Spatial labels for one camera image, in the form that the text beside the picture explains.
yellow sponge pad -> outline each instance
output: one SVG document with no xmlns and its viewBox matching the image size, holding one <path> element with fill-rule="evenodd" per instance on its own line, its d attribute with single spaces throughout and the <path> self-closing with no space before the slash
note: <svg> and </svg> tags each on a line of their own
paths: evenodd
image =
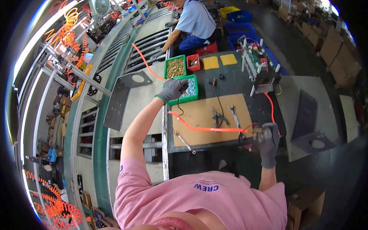
<svg viewBox="0 0 368 230">
<path fill-rule="evenodd" d="M 232 54 L 232 53 L 227 54 L 227 55 L 221 55 L 220 58 L 221 58 L 222 64 L 224 66 L 234 65 L 234 64 L 238 63 L 238 61 L 236 60 L 234 54 Z"/>
<path fill-rule="evenodd" d="M 217 69 L 220 67 L 219 59 L 216 56 L 202 59 L 204 70 Z"/>
</svg>

blue pants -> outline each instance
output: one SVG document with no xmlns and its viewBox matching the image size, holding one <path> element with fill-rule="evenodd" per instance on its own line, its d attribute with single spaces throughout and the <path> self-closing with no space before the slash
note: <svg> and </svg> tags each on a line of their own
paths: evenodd
<svg viewBox="0 0 368 230">
<path fill-rule="evenodd" d="M 189 33 L 180 43 L 179 49 L 188 50 L 188 49 L 203 47 L 203 44 L 205 41 L 206 39 L 198 38 L 195 35 L 193 35 L 193 33 Z"/>
</svg>

green plastic bin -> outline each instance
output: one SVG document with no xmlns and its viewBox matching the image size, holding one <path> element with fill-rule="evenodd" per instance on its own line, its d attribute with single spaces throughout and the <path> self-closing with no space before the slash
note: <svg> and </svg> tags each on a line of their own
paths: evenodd
<svg viewBox="0 0 368 230">
<path fill-rule="evenodd" d="M 194 78 L 195 94 L 192 96 L 184 97 L 184 98 L 180 97 L 179 104 L 198 100 L 198 82 L 197 82 L 197 77 L 195 76 L 195 74 L 192 74 L 189 76 L 174 77 L 175 80 L 183 80 L 183 79 L 190 79 L 190 78 Z M 166 104 L 169 106 L 173 106 L 173 105 L 176 105 L 177 103 L 178 103 L 178 99 L 171 100 L 167 102 Z"/>
<path fill-rule="evenodd" d="M 187 75 L 187 65 L 185 63 L 185 55 L 180 55 L 180 56 L 176 56 L 176 57 L 172 57 L 172 58 L 169 58 L 165 61 L 165 74 L 164 74 L 164 78 L 166 79 L 166 75 L 167 75 L 167 63 L 171 60 L 175 60 L 175 59 L 179 59 L 179 58 L 183 58 L 184 59 L 184 75 L 181 75 L 181 76 L 176 76 L 176 77 L 183 77 L 183 76 L 186 76 Z"/>
</svg>

small parts tray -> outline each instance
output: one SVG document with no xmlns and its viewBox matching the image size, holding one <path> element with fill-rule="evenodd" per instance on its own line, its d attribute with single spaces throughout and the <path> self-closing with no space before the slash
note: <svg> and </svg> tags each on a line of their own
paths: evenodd
<svg viewBox="0 0 368 230">
<path fill-rule="evenodd" d="M 191 79 L 191 78 L 194 78 L 195 94 L 188 96 L 188 97 L 179 98 L 179 104 L 198 100 L 198 82 L 197 82 L 197 77 L 195 76 L 195 74 L 189 75 L 189 76 L 183 76 L 183 77 L 174 77 L 175 80 L 183 80 L 183 79 Z M 176 99 L 176 100 L 169 101 L 167 105 L 172 106 L 172 105 L 176 105 L 177 103 L 178 103 L 178 100 Z"/>
<path fill-rule="evenodd" d="M 191 63 L 192 60 L 197 60 L 198 65 L 191 67 L 190 63 Z M 198 54 L 190 55 L 190 56 L 187 57 L 187 69 L 191 70 L 191 71 L 197 71 L 197 70 L 201 69 L 201 64 L 200 64 L 200 61 L 199 61 L 199 55 Z"/>
<path fill-rule="evenodd" d="M 180 58 L 182 58 L 182 59 L 184 59 L 184 75 L 180 75 L 180 76 L 176 76 L 176 77 L 183 77 L 183 76 L 186 76 L 187 75 L 187 68 L 186 68 L 186 64 L 185 64 L 185 55 L 180 55 L 180 56 L 177 56 L 177 57 L 172 57 L 172 58 L 169 58 L 169 59 L 167 59 L 166 61 L 165 61 L 165 71 L 164 71 L 164 78 L 165 79 L 167 79 L 166 77 L 167 77 L 167 63 L 169 62 L 169 61 L 172 61 L 172 60 L 175 60 L 175 59 L 180 59 Z"/>
</svg>

red plastic bin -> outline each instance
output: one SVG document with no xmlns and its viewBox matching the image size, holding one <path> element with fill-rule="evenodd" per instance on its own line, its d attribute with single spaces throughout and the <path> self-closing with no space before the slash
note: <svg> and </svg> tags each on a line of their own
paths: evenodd
<svg viewBox="0 0 368 230">
<path fill-rule="evenodd" d="M 192 60 L 195 60 L 195 59 L 198 60 L 198 65 L 190 67 L 190 62 Z M 198 54 L 190 55 L 190 56 L 187 57 L 187 69 L 191 70 L 191 71 L 201 70 L 201 64 L 199 63 L 199 55 Z"/>
<path fill-rule="evenodd" d="M 210 54 L 210 53 L 217 53 L 217 52 L 218 50 L 217 50 L 216 42 L 212 42 L 208 46 L 195 50 L 195 53 L 198 54 L 199 56 Z"/>
</svg>

